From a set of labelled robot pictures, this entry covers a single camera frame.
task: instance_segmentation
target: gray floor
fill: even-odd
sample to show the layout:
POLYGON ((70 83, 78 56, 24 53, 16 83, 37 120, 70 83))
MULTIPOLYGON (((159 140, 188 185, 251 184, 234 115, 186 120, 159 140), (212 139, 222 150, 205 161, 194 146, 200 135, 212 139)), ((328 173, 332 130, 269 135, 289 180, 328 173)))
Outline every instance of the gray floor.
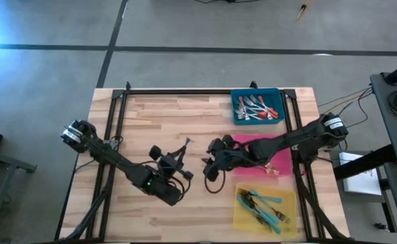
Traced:
MULTIPOLYGON (((251 47, 397 51, 397 0, 312 2, 294 18, 301 0, 248 4, 192 0, 130 0, 117 45, 251 47)), ((0 1, 0 43, 108 45, 121 1, 0 1)), ((63 145, 62 126, 86 118, 105 52, 0 50, 1 151, 37 164, 19 173, 12 203, 0 217, 0 239, 50 241, 76 154, 63 145)), ((104 87, 313 87, 318 104, 367 87, 369 75, 391 71, 397 57, 115 52, 104 87)), ((362 101, 369 120, 352 127, 349 148, 389 143, 374 97, 362 101)), ((363 118, 356 106, 343 114, 363 118)), ((342 196, 353 237, 397 243, 397 234, 372 227, 384 222, 378 203, 342 196)))

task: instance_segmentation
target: paper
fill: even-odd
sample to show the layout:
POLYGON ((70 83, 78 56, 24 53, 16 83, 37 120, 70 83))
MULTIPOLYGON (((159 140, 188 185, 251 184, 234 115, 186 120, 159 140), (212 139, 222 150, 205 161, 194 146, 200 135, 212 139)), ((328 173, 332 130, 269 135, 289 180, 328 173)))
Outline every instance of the paper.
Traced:
MULTIPOLYGON (((341 165, 361 157, 362 155, 355 155, 347 152, 341 152, 339 154, 341 165)), ((356 176, 344 179, 343 187, 346 192, 364 193, 378 196, 382 195, 376 169, 368 170, 356 176)))

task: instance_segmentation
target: blue tray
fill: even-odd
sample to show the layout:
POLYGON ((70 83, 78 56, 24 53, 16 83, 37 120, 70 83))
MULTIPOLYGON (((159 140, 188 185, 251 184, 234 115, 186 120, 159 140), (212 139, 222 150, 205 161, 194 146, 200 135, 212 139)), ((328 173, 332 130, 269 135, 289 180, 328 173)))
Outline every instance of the blue tray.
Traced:
POLYGON ((280 121, 285 119, 285 112, 283 110, 283 103, 281 101, 280 91, 276 88, 234 89, 230 92, 230 96, 232 99, 233 123, 235 125, 274 125, 280 123, 280 121), (269 108, 273 108, 278 113, 278 118, 271 120, 258 120, 251 117, 248 121, 245 119, 238 119, 238 114, 235 113, 235 110, 238 108, 239 96, 242 96, 243 98, 249 98, 250 95, 255 96, 256 99, 258 99, 258 96, 261 95, 264 99, 265 105, 269 108))

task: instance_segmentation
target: wooden table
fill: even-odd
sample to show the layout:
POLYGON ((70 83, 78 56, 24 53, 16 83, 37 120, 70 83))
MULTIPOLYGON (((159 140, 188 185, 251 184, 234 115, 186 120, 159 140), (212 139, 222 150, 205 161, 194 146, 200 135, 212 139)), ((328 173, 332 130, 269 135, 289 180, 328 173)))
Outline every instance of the wooden table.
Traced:
MULTIPOLYGON (((301 120, 306 125, 319 116, 313 89, 305 87, 295 90, 301 120)), ((96 126, 99 137, 103 137, 106 127, 111 94, 112 89, 97 89, 93 95, 88 120, 96 126)), ((277 179, 251 179, 232 177, 229 172, 223 191, 213 195, 205 190, 202 173, 205 164, 201 161, 201 158, 208 157, 206 149, 210 141, 224 134, 285 132, 284 122, 271 126, 233 125, 230 97, 227 95, 128 96, 122 131, 125 141, 120 145, 119 152, 133 162, 148 161, 148 152, 152 145, 158 145, 164 153, 172 152, 181 147, 188 137, 193 142, 188 145, 184 169, 191 171, 194 178, 184 199, 170 207, 156 197, 147 196, 133 187, 125 175, 117 170, 106 241, 289 241, 282 237, 235 230, 232 227, 232 215, 234 189, 238 182, 265 184, 296 191, 293 175, 277 179)), ((89 160, 89 155, 80 155, 77 166, 89 160)), ((71 233, 89 209, 97 166, 97 163, 91 164, 75 174, 60 237, 71 233)), ((320 206, 340 232, 349 236, 331 164, 318 160, 312 165, 312 171, 320 206)), ((221 180, 222 177, 219 177, 215 183, 211 182, 210 187, 220 187, 221 180)), ((309 209, 309 212, 313 233, 316 234, 312 210, 309 209)), ((298 234, 292 240, 305 240, 300 213, 297 202, 295 221, 298 234)), ((99 224, 100 218, 97 218, 96 226, 99 224)))

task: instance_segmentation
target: yellow tray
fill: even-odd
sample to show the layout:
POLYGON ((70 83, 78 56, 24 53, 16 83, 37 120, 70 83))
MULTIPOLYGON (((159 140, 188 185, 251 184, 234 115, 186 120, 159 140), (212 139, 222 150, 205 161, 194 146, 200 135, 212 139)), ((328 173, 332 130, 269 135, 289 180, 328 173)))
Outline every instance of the yellow tray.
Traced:
MULTIPOLYGON (((248 230, 254 232, 269 233, 270 235, 282 235, 284 237, 296 237, 296 194, 292 190, 279 190, 275 188, 270 188, 266 186, 254 186, 248 184, 237 184, 236 192, 238 189, 243 190, 256 190, 259 195, 267 197, 278 197, 282 199, 282 203, 275 203, 273 201, 266 201, 275 210, 281 211, 287 217, 291 219, 289 224, 284 222, 279 222, 277 226, 280 228, 281 233, 276 234, 271 232, 270 229, 262 224, 260 224, 256 218, 246 210, 239 202, 236 200, 236 195, 234 196, 234 215, 233 215, 233 227, 239 230, 248 230)), ((263 209, 271 213, 273 216, 274 212, 266 207, 258 198, 253 197, 254 201, 261 206, 263 209)))

